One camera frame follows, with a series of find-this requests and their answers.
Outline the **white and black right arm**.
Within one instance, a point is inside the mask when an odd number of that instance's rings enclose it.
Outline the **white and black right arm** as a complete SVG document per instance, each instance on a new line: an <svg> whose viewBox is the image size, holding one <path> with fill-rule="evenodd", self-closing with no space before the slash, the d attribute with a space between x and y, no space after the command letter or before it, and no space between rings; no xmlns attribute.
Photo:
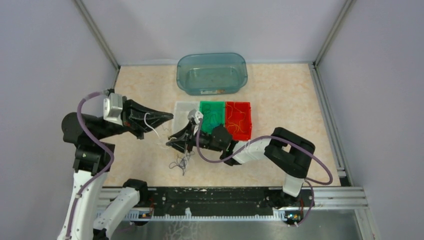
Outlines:
<svg viewBox="0 0 424 240"><path fill-rule="evenodd" d="M197 149L219 152L221 155L217 163L229 166L252 161L271 161L285 172L281 192L269 197L274 208L300 203L301 188L316 150L312 142L283 127L276 127L270 136L239 141L234 140L222 124L207 133L192 123L171 135L166 146L184 154Z"/></svg>

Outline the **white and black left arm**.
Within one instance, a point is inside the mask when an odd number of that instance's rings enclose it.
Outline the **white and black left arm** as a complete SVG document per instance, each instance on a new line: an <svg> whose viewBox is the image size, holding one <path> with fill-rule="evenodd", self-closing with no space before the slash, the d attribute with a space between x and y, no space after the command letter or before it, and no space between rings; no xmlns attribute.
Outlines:
<svg viewBox="0 0 424 240"><path fill-rule="evenodd" d="M123 133L141 140L173 117L172 113L116 94L105 98L100 117L83 114L81 106L64 117L63 140L75 146L75 155L71 200L60 240L109 240L132 208L149 203L147 183L128 179L103 213L96 215L100 193L115 160L115 145L103 140Z"/></svg>

